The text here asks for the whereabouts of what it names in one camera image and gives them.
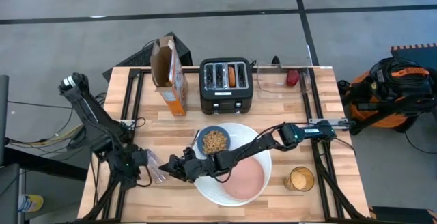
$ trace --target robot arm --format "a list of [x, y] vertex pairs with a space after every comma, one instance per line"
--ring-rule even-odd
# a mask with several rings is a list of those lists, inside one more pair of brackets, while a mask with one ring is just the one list
[[122, 144], [132, 141], [128, 127], [124, 123], [112, 120], [91, 95], [88, 78], [84, 74], [73, 73], [65, 78], [59, 90], [80, 117], [87, 133], [87, 140], [90, 142], [88, 146], [99, 160], [106, 159], [105, 154], [113, 150], [113, 143], [115, 148], [120, 148]]
[[123, 189], [135, 187], [139, 167], [147, 166], [147, 150], [132, 143], [130, 128], [109, 117], [91, 95], [88, 78], [84, 74], [73, 73], [65, 78], [59, 90], [80, 117], [90, 150], [100, 162], [108, 162], [111, 175], [122, 183]]
[[[272, 133], [277, 130], [282, 144], [273, 139]], [[293, 123], [283, 123], [274, 128], [273, 131], [260, 135], [254, 141], [247, 143], [234, 150], [223, 150], [208, 156], [207, 159], [197, 159], [192, 148], [186, 148], [184, 155], [178, 158], [171, 155], [169, 162], [160, 166], [159, 169], [168, 172], [171, 176], [193, 183], [200, 176], [221, 176], [229, 173], [239, 161], [246, 159], [264, 150], [276, 149], [283, 152], [293, 150], [304, 139], [329, 139], [332, 140], [336, 134], [329, 122], [320, 121], [315, 126], [299, 128]]]

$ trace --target orange vacuum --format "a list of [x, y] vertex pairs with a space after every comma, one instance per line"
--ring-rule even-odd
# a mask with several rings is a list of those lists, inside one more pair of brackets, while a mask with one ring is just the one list
[[343, 106], [356, 122], [351, 133], [368, 126], [405, 132], [418, 115], [436, 106], [435, 70], [405, 58], [386, 58], [352, 83], [337, 83]]

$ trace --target small blue bowl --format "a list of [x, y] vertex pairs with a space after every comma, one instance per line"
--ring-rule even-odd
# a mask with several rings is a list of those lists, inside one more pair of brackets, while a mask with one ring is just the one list
[[229, 149], [229, 146], [231, 145], [231, 137], [229, 136], [229, 133], [227, 131], [220, 127], [220, 126], [209, 126], [204, 128], [202, 131], [200, 131], [199, 136], [197, 137], [197, 149], [202, 153], [202, 155], [206, 156], [203, 152], [203, 137], [207, 135], [211, 131], [217, 131], [221, 132], [226, 137], [226, 150]]

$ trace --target concrete floor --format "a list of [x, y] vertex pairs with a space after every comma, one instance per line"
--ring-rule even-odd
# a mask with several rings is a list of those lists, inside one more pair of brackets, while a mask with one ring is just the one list
[[[437, 4], [437, 0], [303, 0], [306, 8], [350, 8]], [[223, 10], [297, 9], [296, 0], [0, 0], [0, 20], [118, 16]], [[437, 10], [308, 14], [320, 65], [334, 66], [336, 77], [351, 81], [383, 57], [389, 47], [437, 42]], [[107, 88], [101, 73], [138, 51], [146, 42], [173, 31], [191, 50], [194, 64], [209, 57], [241, 56], [308, 64], [307, 43], [298, 14], [123, 20], [84, 23], [0, 25], [0, 70], [10, 76], [10, 100], [68, 105], [58, 94], [60, 80], [72, 72], [89, 77], [97, 94]], [[9, 106], [7, 136], [33, 141], [55, 132], [68, 110]], [[74, 116], [69, 128], [79, 123]], [[424, 115], [408, 132], [413, 143], [437, 151], [436, 122]], [[390, 130], [368, 129], [352, 138], [367, 201], [374, 206], [437, 211], [437, 156], [408, 145]], [[55, 150], [65, 145], [46, 148]], [[28, 150], [41, 154], [38, 150]], [[89, 152], [71, 163], [87, 166]], [[44, 191], [60, 179], [36, 174], [28, 187]], [[70, 182], [66, 206], [32, 223], [72, 221], [83, 183]]]

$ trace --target toaster slot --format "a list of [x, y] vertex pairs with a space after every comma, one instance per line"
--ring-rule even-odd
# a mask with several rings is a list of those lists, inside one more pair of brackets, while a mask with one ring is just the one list
[[212, 64], [208, 64], [205, 66], [206, 68], [206, 88], [213, 89], [214, 88], [214, 69]]
[[244, 64], [237, 64], [237, 77], [238, 77], [238, 87], [239, 88], [245, 88], [246, 83], [246, 71], [245, 71]]
[[215, 64], [216, 68], [216, 88], [223, 88], [223, 65]]
[[236, 78], [236, 67], [235, 64], [228, 64], [227, 65], [227, 71], [228, 71], [228, 83], [230, 88], [237, 87], [237, 78]]

